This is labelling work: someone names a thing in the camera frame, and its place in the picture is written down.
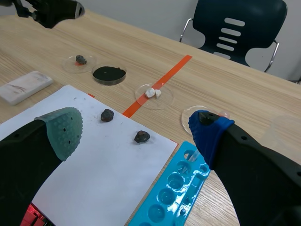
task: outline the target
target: green gripper pad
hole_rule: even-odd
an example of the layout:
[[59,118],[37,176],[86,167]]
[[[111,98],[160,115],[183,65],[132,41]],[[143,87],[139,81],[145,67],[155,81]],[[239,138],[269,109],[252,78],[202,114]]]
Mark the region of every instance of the green gripper pad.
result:
[[79,145],[83,130],[81,113],[74,107],[66,107],[35,118],[47,127],[47,136],[57,157],[66,159]]

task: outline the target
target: black chair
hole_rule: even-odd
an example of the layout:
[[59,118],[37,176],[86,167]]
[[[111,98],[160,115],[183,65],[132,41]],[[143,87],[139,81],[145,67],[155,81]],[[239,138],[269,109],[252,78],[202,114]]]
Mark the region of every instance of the black chair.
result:
[[194,17],[186,22],[180,37],[192,21],[195,30],[205,35],[199,49],[219,53],[247,65],[246,54],[252,48],[276,47],[265,72],[271,67],[279,43],[275,40],[287,14],[282,0],[199,0]]

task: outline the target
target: metal chair leg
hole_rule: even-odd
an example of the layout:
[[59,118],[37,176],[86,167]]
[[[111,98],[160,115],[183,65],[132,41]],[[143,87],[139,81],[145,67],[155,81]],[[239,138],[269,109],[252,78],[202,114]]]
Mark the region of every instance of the metal chair leg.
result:
[[180,42],[182,42],[182,38],[183,38],[183,35],[184,35],[185,30],[186,30],[186,28],[187,28],[187,25],[188,25],[189,22],[192,21],[192,20],[193,20],[192,18],[190,18],[190,19],[187,20],[187,22],[186,22],[186,24],[185,24],[185,26],[184,26],[183,32],[182,32],[182,34],[181,34],[181,36],[180,36]]
[[276,40],[274,40],[274,43],[276,43],[276,47],[275,47],[275,50],[274,50],[274,53],[272,55],[272,58],[269,62],[269,66],[267,67],[267,69],[265,69],[264,72],[267,72],[269,70],[269,68],[272,66],[273,62],[274,62],[274,59],[275,59],[275,56],[276,56],[276,53],[278,51],[278,48],[279,48],[279,42],[277,42]]

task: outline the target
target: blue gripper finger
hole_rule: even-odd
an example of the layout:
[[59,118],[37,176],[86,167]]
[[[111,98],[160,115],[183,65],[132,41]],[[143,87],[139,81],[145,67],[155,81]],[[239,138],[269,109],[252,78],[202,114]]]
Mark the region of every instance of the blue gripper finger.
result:
[[209,111],[199,110],[191,115],[188,123],[196,147],[212,170],[216,149],[222,134],[234,124],[234,121]]

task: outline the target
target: petri dish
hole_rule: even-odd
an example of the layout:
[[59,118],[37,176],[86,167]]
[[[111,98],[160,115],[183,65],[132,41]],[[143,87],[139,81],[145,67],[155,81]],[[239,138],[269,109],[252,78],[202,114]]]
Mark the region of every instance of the petri dish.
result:
[[66,72],[69,73],[84,73],[89,72],[96,64],[96,58],[91,55],[82,55],[86,60],[87,63],[84,65],[80,65],[76,62],[76,55],[71,56],[65,60],[63,60],[62,67]]
[[192,135],[190,129],[189,129],[189,118],[190,116],[196,112],[196,111],[199,111],[199,110],[205,110],[205,111],[209,111],[209,112],[212,112],[214,114],[217,114],[219,116],[223,116],[223,117],[226,117],[226,118],[230,118],[230,113],[223,110],[223,111],[216,111],[212,108],[208,108],[208,107],[205,107],[205,106],[202,106],[202,105],[196,105],[196,106],[192,106],[192,107],[189,107],[187,109],[185,109],[183,112],[182,112],[182,115],[181,115],[181,123],[182,123],[182,126],[184,128],[184,130],[189,133],[190,135]]
[[151,88],[154,84],[145,84],[139,87],[135,91],[135,98],[139,104],[141,104],[143,107],[146,107],[148,109],[152,110],[160,110],[164,109],[168,106],[170,106],[173,102],[174,95],[172,91],[165,85],[160,88],[161,96],[159,98],[152,97],[147,99],[145,102],[145,98],[140,98],[141,96],[145,96],[145,91],[149,88]]
[[92,69],[93,79],[107,86],[116,85],[126,79],[127,69],[118,64],[99,64]]

